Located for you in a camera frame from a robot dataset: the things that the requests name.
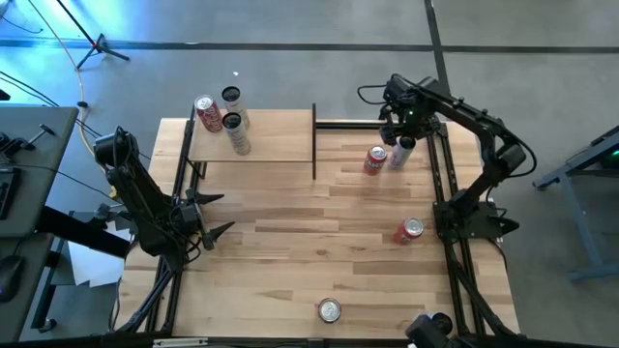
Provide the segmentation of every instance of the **gray desk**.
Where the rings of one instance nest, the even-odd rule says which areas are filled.
[[[33,164],[58,169],[74,129],[77,109],[74,107],[0,107],[0,131],[13,139],[31,138],[41,129],[50,127],[56,135],[45,134],[35,142],[33,151],[19,151],[16,163]],[[21,237],[35,229],[37,217],[47,200],[56,173],[40,168],[21,168],[18,194],[9,216],[0,220],[0,238]]]
[[[39,131],[40,123],[46,124],[56,132],[56,136],[44,135],[35,143],[36,150],[22,151],[15,155],[15,160],[58,169],[76,116],[77,109],[74,107],[0,105],[0,131],[10,137],[30,138]],[[23,168],[22,174],[9,216],[0,221],[0,257],[11,254],[19,237],[34,230],[55,177],[54,172],[37,168]],[[53,238],[51,234],[38,234],[21,244],[17,253],[25,257],[25,267],[17,295],[10,302],[0,304],[0,342],[19,339]]]

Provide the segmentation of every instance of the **table leg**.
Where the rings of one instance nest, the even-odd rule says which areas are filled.
[[[316,180],[316,103],[311,104],[311,178]]]

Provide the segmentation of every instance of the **wooden table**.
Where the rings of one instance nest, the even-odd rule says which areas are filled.
[[[164,192],[172,191],[185,122],[163,119],[160,125],[150,173]],[[465,188],[481,172],[476,140],[456,124],[448,129]],[[384,168],[370,177],[363,160],[379,143],[375,130],[319,130],[315,181],[307,175],[311,163],[209,163],[198,189],[225,198],[205,206],[205,218],[236,224],[185,270],[174,335],[404,338],[420,312],[443,311],[454,319],[444,250],[433,227],[427,144],[418,141],[405,170]],[[188,169],[185,186],[189,177]],[[422,219],[426,231],[412,245],[398,246],[391,236],[408,217]],[[470,244],[480,291],[518,332],[501,255],[485,240]],[[157,262],[139,248],[128,257],[117,327],[150,291]],[[335,324],[317,316],[317,304],[328,297],[341,303]],[[466,295],[463,301],[472,328]],[[160,321],[166,302],[167,293]]]

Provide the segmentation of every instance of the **silver can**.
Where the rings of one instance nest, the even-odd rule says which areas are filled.
[[[226,87],[221,92],[221,97],[223,98],[225,109],[228,112],[235,112],[241,115],[245,128],[248,130],[250,128],[250,116],[241,100],[241,90],[234,86]]]
[[[318,315],[325,323],[335,323],[341,316],[341,307],[335,299],[324,299],[318,305]]]
[[[398,144],[394,147],[389,161],[389,169],[400,170],[404,167],[410,154],[413,153],[415,147],[415,139],[408,136],[401,136],[398,139]]]
[[[251,144],[243,124],[243,117],[236,112],[228,112],[221,122],[234,151],[241,156],[248,154],[251,151]]]

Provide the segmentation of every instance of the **white paper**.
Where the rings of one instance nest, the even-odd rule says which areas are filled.
[[[107,223],[107,233],[111,233],[124,240],[129,240],[129,229],[116,231],[114,221]],[[125,269],[125,260],[93,250],[88,246],[69,242],[69,253],[74,270],[75,285],[90,281],[90,287],[114,283],[120,279]]]

